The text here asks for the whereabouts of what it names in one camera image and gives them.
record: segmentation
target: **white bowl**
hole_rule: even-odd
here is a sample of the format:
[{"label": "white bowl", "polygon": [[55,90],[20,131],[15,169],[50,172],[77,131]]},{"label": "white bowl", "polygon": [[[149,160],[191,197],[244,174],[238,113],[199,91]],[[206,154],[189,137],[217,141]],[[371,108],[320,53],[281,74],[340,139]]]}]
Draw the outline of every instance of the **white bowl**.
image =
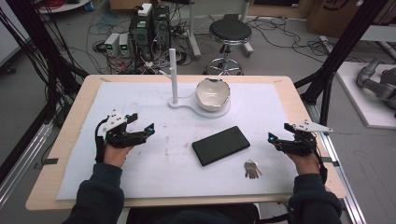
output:
[{"label": "white bowl", "polygon": [[202,109],[215,112],[228,104],[230,87],[219,78],[207,77],[198,84],[195,94]]}]

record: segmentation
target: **keys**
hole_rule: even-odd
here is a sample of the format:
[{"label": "keys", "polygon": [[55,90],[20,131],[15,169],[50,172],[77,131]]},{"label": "keys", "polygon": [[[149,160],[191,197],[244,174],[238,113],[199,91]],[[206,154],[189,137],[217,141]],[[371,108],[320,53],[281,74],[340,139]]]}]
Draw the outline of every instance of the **keys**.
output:
[{"label": "keys", "polygon": [[259,178],[259,175],[262,175],[262,172],[259,170],[257,167],[257,162],[248,160],[245,162],[245,177],[249,177],[250,179],[256,179]]}]

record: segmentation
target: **dark sleeve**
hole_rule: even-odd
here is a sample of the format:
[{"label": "dark sleeve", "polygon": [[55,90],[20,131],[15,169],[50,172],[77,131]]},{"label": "dark sleeve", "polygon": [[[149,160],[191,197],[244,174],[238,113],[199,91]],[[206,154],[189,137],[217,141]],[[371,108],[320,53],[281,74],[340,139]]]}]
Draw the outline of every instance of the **dark sleeve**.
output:
[{"label": "dark sleeve", "polygon": [[105,163],[93,166],[89,180],[79,185],[68,223],[117,223],[124,203],[120,189],[121,168]]},{"label": "dark sleeve", "polygon": [[326,191],[320,175],[297,176],[293,192],[289,206],[297,223],[341,223],[341,202]]}]

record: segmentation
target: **hand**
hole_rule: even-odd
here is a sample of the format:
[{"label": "hand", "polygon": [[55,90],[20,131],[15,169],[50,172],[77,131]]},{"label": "hand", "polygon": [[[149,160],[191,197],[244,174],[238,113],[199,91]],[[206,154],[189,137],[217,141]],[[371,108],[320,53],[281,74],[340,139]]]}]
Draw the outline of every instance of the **hand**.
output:
[{"label": "hand", "polygon": [[110,144],[105,145],[105,157],[103,163],[122,167],[126,160],[126,155],[134,147],[115,148]]},{"label": "hand", "polygon": [[319,162],[314,153],[304,157],[289,153],[287,153],[287,155],[294,161],[299,175],[319,174]]}]

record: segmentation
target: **black smartphone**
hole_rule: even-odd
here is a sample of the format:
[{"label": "black smartphone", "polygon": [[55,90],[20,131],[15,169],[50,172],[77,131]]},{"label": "black smartphone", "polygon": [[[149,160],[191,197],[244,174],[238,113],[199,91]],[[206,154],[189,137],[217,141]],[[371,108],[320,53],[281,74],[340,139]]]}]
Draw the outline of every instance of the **black smartphone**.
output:
[{"label": "black smartphone", "polygon": [[192,148],[203,166],[247,147],[250,147],[250,143],[237,126],[192,143]]}]

